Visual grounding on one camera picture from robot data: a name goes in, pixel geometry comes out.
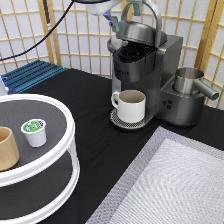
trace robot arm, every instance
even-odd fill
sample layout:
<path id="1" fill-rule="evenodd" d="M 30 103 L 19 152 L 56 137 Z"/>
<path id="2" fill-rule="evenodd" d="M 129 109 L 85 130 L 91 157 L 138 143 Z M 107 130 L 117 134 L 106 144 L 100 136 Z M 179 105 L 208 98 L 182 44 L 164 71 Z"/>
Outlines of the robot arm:
<path id="1" fill-rule="evenodd" d="M 96 16 L 103 15 L 109 22 L 109 25 L 112 27 L 113 32 L 119 31 L 118 19 L 116 16 L 111 15 L 111 9 L 121 3 L 123 0 L 111 0 L 109 2 L 102 2 L 97 4 L 88 4 L 86 6 L 87 11 Z M 142 0 L 134 0 L 134 15 L 141 16 L 142 15 Z"/>

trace white mug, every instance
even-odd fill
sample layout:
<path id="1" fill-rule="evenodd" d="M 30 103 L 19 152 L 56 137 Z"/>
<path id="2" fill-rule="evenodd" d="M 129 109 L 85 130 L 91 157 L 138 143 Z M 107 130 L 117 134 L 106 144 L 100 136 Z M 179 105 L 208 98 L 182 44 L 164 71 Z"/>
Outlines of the white mug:
<path id="1" fill-rule="evenodd" d="M 145 117 L 145 95 L 137 90 L 114 92 L 111 102 L 117 109 L 117 116 L 126 123 L 136 123 Z"/>

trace black table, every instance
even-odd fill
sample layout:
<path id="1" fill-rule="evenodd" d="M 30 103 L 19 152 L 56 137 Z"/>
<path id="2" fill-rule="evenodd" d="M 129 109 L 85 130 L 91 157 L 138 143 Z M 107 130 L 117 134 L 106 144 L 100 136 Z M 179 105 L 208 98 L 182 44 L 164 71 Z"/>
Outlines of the black table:
<path id="1" fill-rule="evenodd" d="M 192 128 L 155 120 L 139 132 L 118 130 L 109 119 L 111 85 L 109 79 L 70 69 L 26 91 L 58 99 L 71 110 L 81 166 L 71 197 L 41 223 L 85 223 L 158 126 L 224 150 L 224 111 L 209 107 L 204 107 L 201 121 Z"/>

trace mug handle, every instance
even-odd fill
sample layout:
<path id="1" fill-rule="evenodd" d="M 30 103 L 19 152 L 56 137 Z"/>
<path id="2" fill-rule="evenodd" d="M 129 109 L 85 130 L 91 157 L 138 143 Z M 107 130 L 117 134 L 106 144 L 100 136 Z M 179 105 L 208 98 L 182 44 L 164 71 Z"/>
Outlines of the mug handle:
<path id="1" fill-rule="evenodd" d="M 114 96 L 117 95 L 119 97 L 120 95 L 120 92 L 114 92 L 111 96 L 111 102 L 112 102 L 112 105 L 117 109 L 118 108 L 118 105 L 116 104 L 115 100 L 114 100 Z"/>

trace coffee machine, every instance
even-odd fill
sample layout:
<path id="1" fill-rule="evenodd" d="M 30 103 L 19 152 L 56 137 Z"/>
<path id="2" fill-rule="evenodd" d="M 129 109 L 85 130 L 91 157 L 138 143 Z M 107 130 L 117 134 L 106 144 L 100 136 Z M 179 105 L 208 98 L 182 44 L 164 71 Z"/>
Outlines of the coffee machine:
<path id="1" fill-rule="evenodd" d="M 199 88 L 201 91 L 190 94 L 174 88 L 183 38 L 162 32 L 162 17 L 156 4 L 149 0 L 142 3 L 152 10 L 156 28 L 127 21 L 127 13 L 133 2 L 127 4 L 116 33 L 116 37 L 126 41 L 127 45 L 114 51 L 113 65 L 121 91 L 138 90 L 145 94 L 146 116 L 138 124 L 126 124 L 117 118 L 113 110 L 111 121 L 126 130 L 142 128 L 153 118 L 175 126 L 193 126 L 200 119 L 206 96 L 214 100 L 219 94 L 205 84 Z M 211 94 L 205 95 L 204 88 Z"/>

